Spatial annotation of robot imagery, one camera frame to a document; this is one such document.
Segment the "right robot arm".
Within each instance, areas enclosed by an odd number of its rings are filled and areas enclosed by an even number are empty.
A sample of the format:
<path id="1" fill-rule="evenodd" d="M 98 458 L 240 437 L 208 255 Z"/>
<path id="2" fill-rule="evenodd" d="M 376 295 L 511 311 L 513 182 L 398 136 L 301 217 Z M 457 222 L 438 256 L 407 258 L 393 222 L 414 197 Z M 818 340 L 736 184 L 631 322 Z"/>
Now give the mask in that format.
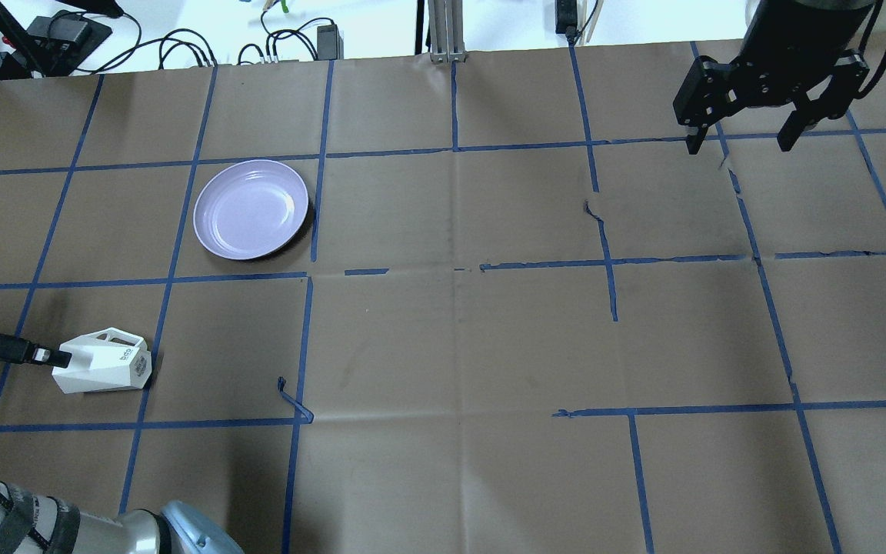
<path id="1" fill-rule="evenodd" d="M 886 71 L 886 47 L 875 70 L 864 58 L 881 8 L 880 1 L 760 1 L 738 55 L 728 63 L 697 56 L 676 92 L 687 151 L 698 153 L 714 124 L 746 108 L 794 106 L 777 135 L 784 152 L 821 120 L 843 116 Z"/>

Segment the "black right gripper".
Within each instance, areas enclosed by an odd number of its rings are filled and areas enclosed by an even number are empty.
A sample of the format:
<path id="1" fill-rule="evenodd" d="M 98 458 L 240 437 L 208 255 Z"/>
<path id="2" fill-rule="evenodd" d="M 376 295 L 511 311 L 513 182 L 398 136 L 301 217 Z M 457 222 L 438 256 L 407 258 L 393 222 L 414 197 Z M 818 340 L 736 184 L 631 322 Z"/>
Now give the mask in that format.
<path id="1" fill-rule="evenodd" d="M 781 61 L 748 58 L 729 63 L 696 57 L 676 92 L 676 120 L 687 126 L 687 152 L 697 155 L 704 129 L 747 108 L 792 105 L 777 133 L 778 148 L 788 153 L 809 128 L 822 119 L 837 119 L 861 94 L 869 67 L 857 49 L 832 60 L 805 54 Z"/>

